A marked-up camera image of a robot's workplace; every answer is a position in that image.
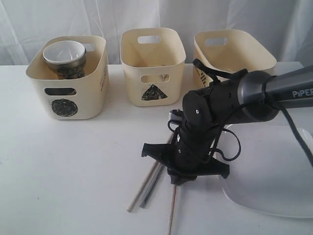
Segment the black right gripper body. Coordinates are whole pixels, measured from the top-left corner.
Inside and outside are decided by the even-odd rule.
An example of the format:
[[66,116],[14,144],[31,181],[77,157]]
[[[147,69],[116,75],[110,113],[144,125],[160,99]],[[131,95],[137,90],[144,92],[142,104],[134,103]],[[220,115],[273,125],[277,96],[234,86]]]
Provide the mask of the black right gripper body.
[[191,90],[182,101],[180,120],[166,144],[145,143],[142,157],[151,157],[167,167],[173,185],[182,185],[198,176],[220,175],[227,178],[229,165],[216,160],[219,137],[231,116],[238,111],[238,81],[224,81]]

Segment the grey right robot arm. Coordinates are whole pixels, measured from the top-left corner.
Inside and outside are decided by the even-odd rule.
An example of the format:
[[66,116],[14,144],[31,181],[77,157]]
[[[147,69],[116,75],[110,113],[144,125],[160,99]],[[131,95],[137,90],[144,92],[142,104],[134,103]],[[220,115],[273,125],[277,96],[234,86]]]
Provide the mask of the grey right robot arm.
[[222,132],[228,124],[267,122],[279,112],[309,161],[313,154],[288,113],[289,108],[313,104],[313,69],[305,67],[275,76],[265,71],[240,70],[226,73],[202,68],[211,76],[208,87],[191,90],[182,100],[182,109],[173,110],[169,124],[175,124],[168,143],[145,143],[142,157],[149,156],[164,165],[173,185],[198,176],[230,174],[230,158],[214,158]]

